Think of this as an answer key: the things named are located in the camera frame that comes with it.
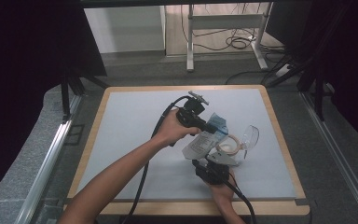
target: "metal stand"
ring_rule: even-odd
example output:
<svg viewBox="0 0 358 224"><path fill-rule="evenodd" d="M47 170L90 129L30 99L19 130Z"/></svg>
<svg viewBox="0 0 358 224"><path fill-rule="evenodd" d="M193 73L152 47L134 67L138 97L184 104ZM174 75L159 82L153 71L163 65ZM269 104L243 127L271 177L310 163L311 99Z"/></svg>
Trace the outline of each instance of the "metal stand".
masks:
<svg viewBox="0 0 358 224"><path fill-rule="evenodd" d="M65 123L71 117L70 106L69 106L69 88L71 88L72 92L76 96L83 95L85 93L85 88L83 83L80 80L80 77L84 77L90 82L106 89L109 87L108 84L102 82L100 79L86 74L78 69L69 69L66 68L65 72L62 77L61 83L61 95L62 95L62 111L63 111L63 118L62 123Z"/></svg>
<svg viewBox="0 0 358 224"><path fill-rule="evenodd" d="M212 29L240 29L258 28L258 36L252 42L252 49L260 65L261 70L268 70L266 61L260 51L260 42L266 29L269 11L272 3L268 3L267 10L263 14L246 15L208 15L194 16L193 5L188 6L188 42L187 42L187 71L194 71L194 51L193 51L193 30L212 30Z"/></svg>

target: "black curtain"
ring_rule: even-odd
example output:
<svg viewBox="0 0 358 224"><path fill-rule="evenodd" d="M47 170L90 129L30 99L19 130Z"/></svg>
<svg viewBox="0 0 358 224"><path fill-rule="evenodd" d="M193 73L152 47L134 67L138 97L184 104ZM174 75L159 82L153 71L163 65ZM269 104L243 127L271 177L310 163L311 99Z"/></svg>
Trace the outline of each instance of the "black curtain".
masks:
<svg viewBox="0 0 358 224"><path fill-rule="evenodd" d="M0 1L0 181L36 123L46 91L74 70L105 76L83 8Z"/></svg>
<svg viewBox="0 0 358 224"><path fill-rule="evenodd" d="M339 1L335 0L312 2L303 39L324 24L329 11L337 7L338 3ZM312 49L319 43L317 37L302 52L304 55L312 54ZM321 63L314 66L322 67L324 81L329 82L335 89L332 103L358 132L358 1L351 1L348 11L324 50Z"/></svg>

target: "black cable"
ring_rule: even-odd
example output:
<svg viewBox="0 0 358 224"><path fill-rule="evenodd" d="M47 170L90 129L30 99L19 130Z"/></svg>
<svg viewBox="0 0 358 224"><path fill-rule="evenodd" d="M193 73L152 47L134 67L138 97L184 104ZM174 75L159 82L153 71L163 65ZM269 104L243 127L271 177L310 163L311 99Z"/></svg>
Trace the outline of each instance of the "black cable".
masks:
<svg viewBox="0 0 358 224"><path fill-rule="evenodd" d="M274 67L273 69L268 70L268 71L260 71L260 70L258 70L258 71L244 71L244 72L239 72L239 73L234 74L234 75L232 75L231 77L229 77L229 78L226 80L225 85L227 85L228 82L229 82L232 78L237 77L237 76L240 76L240 75L242 75L242 74L248 74L248 73L272 73L272 72L279 71L280 69L281 69L281 68L275 68L275 67Z"/></svg>
<svg viewBox="0 0 358 224"><path fill-rule="evenodd" d="M165 120L165 117L167 117L168 113L173 109L173 107L181 100L183 99L189 99L190 97L189 96L182 96L182 97L179 97L177 100L175 100L173 103L171 103L169 106L167 106L167 108L165 109L165 111L161 114L161 116L159 117L159 120L156 124L156 127L152 133L152 137L154 135L156 135L156 133L158 132L158 129L159 127L161 126L162 124L162 121ZM133 212L135 211L135 208L136 208L136 205L138 204L139 202L139 199L141 197L141 193L142 193L142 188L144 187L144 183L145 183L145 180L146 180L146 176L147 176L147 170L148 170L148 167L149 167L149 162L146 163L146 165L144 166L144 172L142 173L142 178L141 178L141 182L139 183L139 187L138 187L138 190L136 191L136 196L135 196L135 199L133 200L133 204L132 204L132 208L129 212L129 214L124 218L123 222L121 222L121 224L124 224L127 222L127 220L132 217L133 215Z"/></svg>
<svg viewBox="0 0 358 224"><path fill-rule="evenodd" d="M231 14L235 11L235 8L240 9L240 4L239 4L239 3L236 4L236 6L232 9Z"/></svg>
<svg viewBox="0 0 358 224"><path fill-rule="evenodd" d="M249 6L249 3L245 3L245 4L243 5L242 14L245 14L246 8L248 8L248 6Z"/></svg>
<svg viewBox="0 0 358 224"><path fill-rule="evenodd" d="M237 44L237 43L241 43L241 44L243 44L243 46L242 47L235 46L234 44ZM243 38L240 36L233 35L226 39L226 44L228 46L231 46L234 49L246 49L250 43L251 43L251 41L248 38Z"/></svg>
<svg viewBox="0 0 358 224"><path fill-rule="evenodd" d="M312 214L312 208L310 207L310 219L308 220L308 224L312 224L313 214Z"/></svg>
<svg viewBox="0 0 358 224"><path fill-rule="evenodd" d="M260 9L261 3L258 3L258 7L257 7L257 12L255 14L258 13L258 10Z"/></svg>
<svg viewBox="0 0 358 224"><path fill-rule="evenodd" d="M207 5L208 4L205 4L205 10L208 12L208 15L211 15L211 13L209 13L209 11L208 11L208 8L206 8Z"/></svg>
<svg viewBox="0 0 358 224"><path fill-rule="evenodd" d="M284 45L282 45L282 46L266 46L266 45L263 45L263 44L260 44L260 47L273 48L273 49L285 48Z"/></svg>
<svg viewBox="0 0 358 224"><path fill-rule="evenodd" d="M287 55L283 56L273 67L271 70L269 70L268 73L266 73L263 77L263 79L261 80L260 84L265 86L266 85L266 81L267 79L270 77L270 75L272 74L272 72L275 72L275 71L279 71L281 68L283 68L287 63L290 63L293 59L292 58L289 58L287 61L285 61L283 63L283 59L286 58Z"/></svg>
<svg viewBox="0 0 358 224"><path fill-rule="evenodd" d="M277 53L277 52L271 52L271 53L266 53L264 56L266 58L267 61L271 62L271 63L278 63L279 61L273 61L272 59L269 58L270 54L281 54L281 53Z"/></svg>
<svg viewBox="0 0 358 224"><path fill-rule="evenodd" d="M223 50L223 49L228 49L230 47L230 45L227 45L221 49L211 49L209 47L206 47L206 46L203 46L203 45L199 45L199 44L193 44L193 46L198 46L198 47L202 47L202 48L205 48L205 49L209 49L209 50L214 50L214 51L220 51L220 50Z"/></svg>
<svg viewBox="0 0 358 224"><path fill-rule="evenodd" d="M228 174L231 176L232 180L234 181L234 184L235 184L235 187L237 188L237 190L238 190L240 193L242 193L242 191L240 190L240 187L238 187L238 184L237 184L237 181L236 181L235 178L234 178L234 175L232 175L231 173L228 173Z"/></svg>
<svg viewBox="0 0 358 224"><path fill-rule="evenodd" d="M206 34L201 34L201 35L196 35L193 32L193 36L199 37L199 36L203 36L203 35L214 35L214 34L222 33L222 32L225 32L225 31L230 31L230 30L231 29L219 30L219 31L214 31L214 32L206 33Z"/></svg>
<svg viewBox="0 0 358 224"><path fill-rule="evenodd" d="M289 54L290 50L286 49L285 47L269 47L269 46L265 46L265 45L261 45L260 44L260 48L264 51L264 52L269 52L269 53L281 53L281 54Z"/></svg>

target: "power strip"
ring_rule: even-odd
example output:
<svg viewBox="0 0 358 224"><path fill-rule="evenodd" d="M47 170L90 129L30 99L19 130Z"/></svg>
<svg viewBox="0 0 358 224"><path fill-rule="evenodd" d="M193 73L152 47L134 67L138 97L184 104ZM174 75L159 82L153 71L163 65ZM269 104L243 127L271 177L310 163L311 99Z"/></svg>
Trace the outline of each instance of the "power strip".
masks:
<svg viewBox="0 0 358 224"><path fill-rule="evenodd" d="M286 74L289 70L291 69L291 65L290 64L285 64L284 67L282 67L277 73L275 73L275 75L277 77L281 77L284 74Z"/></svg>
<svg viewBox="0 0 358 224"><path fill-rule="evenodd" d="M255 37L254 35L249 35L249 36L248 36L248 40L251 41L251 42L252 42L252 41L255 41L255 40L256 40L256 37Z"/></svg>

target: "gray floor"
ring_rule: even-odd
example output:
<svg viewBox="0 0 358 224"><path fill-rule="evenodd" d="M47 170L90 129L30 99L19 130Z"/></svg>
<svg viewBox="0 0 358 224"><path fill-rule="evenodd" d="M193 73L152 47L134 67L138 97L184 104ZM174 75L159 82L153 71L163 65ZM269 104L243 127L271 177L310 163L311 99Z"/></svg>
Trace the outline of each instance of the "gray floor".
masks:
<svg viewBox="0 0 358 224"><path fill-rule="evenodd" d="M198 56L194 73L186 71L184 57L128 56L118 59L112 55L103 55L103 59L108 77L101 77L101 80L112 86L224 85L231 76L239 72L259 69L253 53ZM263 76L264 74L257 72L247 73L230 79L228 84L259 84ZM309 200L312 223L358 223L358 203L310 118L303 99L296 91L297 80L298 77L293 77L276 88L268 89L268 95ZM62 212L103 95L102 88L84 79L83 83L86 94L32 223L54 223ZM16 219L61 123L60 90L57 87L46 94L39 121L0 184L0 223L13 223ZM358 177L358 133L339 115L327 97L324 99L324 115L325 123ZM100 223L117 223L117 219L118 217L99 217ZM181 220L189 223L180 218L162 219L160 223L177 223ZM310 216L257 217L257 220L258 223L309 223ZM198 223L208 221L210 219L197 219ZM153 219L149 223L158 223L158 220Z"/></svg>

